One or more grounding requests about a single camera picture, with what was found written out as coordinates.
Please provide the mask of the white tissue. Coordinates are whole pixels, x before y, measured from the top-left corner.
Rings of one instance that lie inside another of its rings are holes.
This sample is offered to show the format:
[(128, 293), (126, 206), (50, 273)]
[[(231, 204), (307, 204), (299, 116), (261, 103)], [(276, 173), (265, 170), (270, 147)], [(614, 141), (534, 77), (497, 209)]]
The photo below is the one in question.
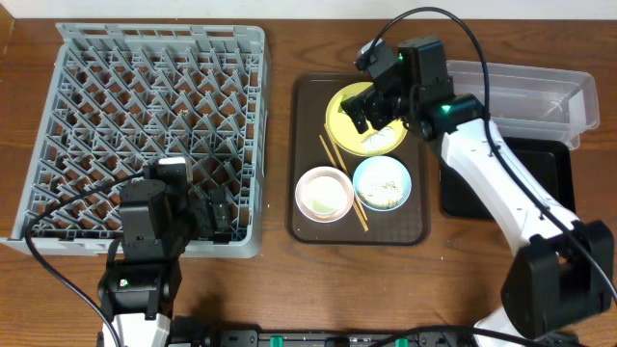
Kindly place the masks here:
[(377, 133), (366, 137), (362, 141), (362, 149), (366, 153), (376, 153), (388, 149), (396, 142), (395, 130), (392, 127), (384, 127)]

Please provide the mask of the light blue bowl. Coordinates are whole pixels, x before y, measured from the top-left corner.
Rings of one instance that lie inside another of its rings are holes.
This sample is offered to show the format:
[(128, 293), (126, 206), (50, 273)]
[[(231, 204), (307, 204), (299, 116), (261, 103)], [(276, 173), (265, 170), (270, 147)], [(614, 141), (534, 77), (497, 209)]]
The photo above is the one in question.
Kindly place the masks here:
[(409, 171), (400, 161), (389, 156), (363, 160), (354, 170), (352, 183), (361, 204), (377, 212), (401, 207), (413, 190)]

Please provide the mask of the food scraps rice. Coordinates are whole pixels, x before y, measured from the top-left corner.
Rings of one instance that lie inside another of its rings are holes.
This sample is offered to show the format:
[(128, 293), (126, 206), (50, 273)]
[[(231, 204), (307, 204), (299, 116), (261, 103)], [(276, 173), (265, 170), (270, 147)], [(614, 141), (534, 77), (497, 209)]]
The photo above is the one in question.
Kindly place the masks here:
[(366, 173), (359, 181), (361, 200), (375, 209), (391, 209), (404, 197), (399, 176), (381, 176), (377, 173)]

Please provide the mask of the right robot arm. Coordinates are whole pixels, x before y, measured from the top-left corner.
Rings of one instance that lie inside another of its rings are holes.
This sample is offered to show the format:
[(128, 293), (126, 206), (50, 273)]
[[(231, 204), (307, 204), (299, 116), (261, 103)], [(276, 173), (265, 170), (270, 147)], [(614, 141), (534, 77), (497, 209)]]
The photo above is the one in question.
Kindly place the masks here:
[(373, 40), (356, 65), (372, 80), (341, 104), (357, 130), (401, 121), (467, 182), (513, 253), (501, 307), (466, 328), (475, 345), (536, 346), (615, 303), (612, 232), (583, 223), (539, 184), (502, 141), (487, 98), (455, 93), (439, 39), (396, 48)]

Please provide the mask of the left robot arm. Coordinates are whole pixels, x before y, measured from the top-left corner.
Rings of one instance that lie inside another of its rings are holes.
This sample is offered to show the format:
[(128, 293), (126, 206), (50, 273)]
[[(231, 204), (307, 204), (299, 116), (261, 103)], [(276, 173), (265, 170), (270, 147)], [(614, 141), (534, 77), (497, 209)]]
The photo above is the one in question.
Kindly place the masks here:
[(174, 318), (181, 284), (179, 257), (193, 239), (232, 239), (224, 191), (190, 199), (193, 174), (185, 157), (159, 159), (143, 179), (121, 189), (122, 236), (112, 242), (98, 298), (106, 320), (99, 346), (205, 346), (203, 325)]

